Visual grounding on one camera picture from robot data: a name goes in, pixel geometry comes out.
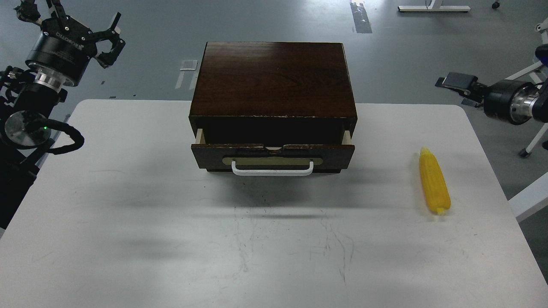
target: wooden box top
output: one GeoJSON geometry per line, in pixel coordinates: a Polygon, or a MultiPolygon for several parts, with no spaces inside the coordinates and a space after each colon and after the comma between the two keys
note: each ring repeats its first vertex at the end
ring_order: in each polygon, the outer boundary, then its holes
{"type": "Polygon", "coordinates": [[[208,42],[190,117],[357,119],[341,43],[208,42]]]}

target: drawer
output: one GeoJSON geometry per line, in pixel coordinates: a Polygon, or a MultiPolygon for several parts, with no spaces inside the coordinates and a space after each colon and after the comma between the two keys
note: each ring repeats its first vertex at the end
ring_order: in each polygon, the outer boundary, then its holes
{"type": "Polygon", "coordinates": [[[350,132],[344,133],[341,144],[209,144],[198,130],[192,153],[200,168],[210,172],[231,172],[232,161],[238,169],[304,170],[313,162],[314,173],[339,173],[348,168],[354,145],[350,132]]]}

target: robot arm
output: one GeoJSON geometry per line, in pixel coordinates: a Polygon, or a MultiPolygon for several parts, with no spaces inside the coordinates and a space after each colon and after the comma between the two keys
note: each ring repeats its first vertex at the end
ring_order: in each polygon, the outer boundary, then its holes
{"type": "MultiPolygon", "coordinates": [[[[539,46],[535,56],[548,65],[548,44],[539,46]]],[[[463,104],[483,109],[488,117],[520,125],[533,118],[548,123],[548,79],[538,85],[517,80],[500,80],[490,87],[472,75],[451,72],[440,77],[436,86],[457,92],[463,104]]]]}
{"type": "Polygon", "coordinates": [[[48,119],[53,107],[66,99],[67,91],[62,87],[77,86],[91,58],[103,68],[113,65],[125,41],[117,27],[120,13],[107,30],[93,32],[66,15],[60,0],[46,3],[51,17],[44,20],[34,0],[21,0],[15,8],[18,19],[38,25],[42,33],[25,61],[30,70],[8,66],[0,73],[0,89],[6,87],[5,97],[0,96],[0,138],[4,146],[34,149],[49,139],[52,129],[60,130],[75,143],[46,151],[61,154],[80,148],[84,142],[74,127],[48,119]],[[96,43],[105,40],[112,48],[98,54],[96,43]]]}

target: caster wheel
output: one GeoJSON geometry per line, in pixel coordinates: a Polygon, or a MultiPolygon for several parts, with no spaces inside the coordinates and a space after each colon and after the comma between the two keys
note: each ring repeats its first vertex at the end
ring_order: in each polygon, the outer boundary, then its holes
{"type": "Polygon", "coordinates": [[[523,158],[527,158],[531,155],[531,153],[528,153],[525,148],[520,151],[520,156],[523,158]]]}

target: gray floor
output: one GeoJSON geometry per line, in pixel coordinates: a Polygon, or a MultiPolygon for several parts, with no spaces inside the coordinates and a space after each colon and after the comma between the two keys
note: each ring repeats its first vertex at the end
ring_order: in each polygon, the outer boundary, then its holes
{"type": "MultiPolygon", "coordinates": [[[[0,3],[3,66],[25,67],[39,33],[38,27],[16,19],[11,9],[18,2],[0,3]]],[[[46,15],[45,1],[37,2],[46,15]]],[[[64,119],[84,99],[190,100],[192,74],[175,89],[181,61],[200,61],[207,41],[342,42],[357,103],[459,104],[456,94],[433,86],[438,77],[457,71],[492,84],[525,68],[541,43],[533,28],[548,17],[548,2],[539,0],[501,0],[497,10],[491,0],[444,1],[469,5],[469,13],[399,13],[398,5],[420,5],[421,0],[369,0],[365,9],[373,33],[361,34],[356,33],[348,0],[62,3],[68,15],[94,31],[107,28],[120,11],[127,46],[107,70],[90,63],[81,85],[69,88],[67,102],[54,110],[57,119],[64,119]]],[[[527,159],[517,155],[541,123],[515,127],[464,108],[507,198],[548,172],[548,151],[538,147],[527,159]]],[[[181,115],[183,128],[186,122],[181,115]]],[[[522,223],[524,230],[536,226],[526,232],[534,252],[540,251],[534,246],[546,246],[547,215],[545,210],[522,223]]],[[[541,267],[548,268],[545,250],[544,257],[538,254],[541,267]]]]}

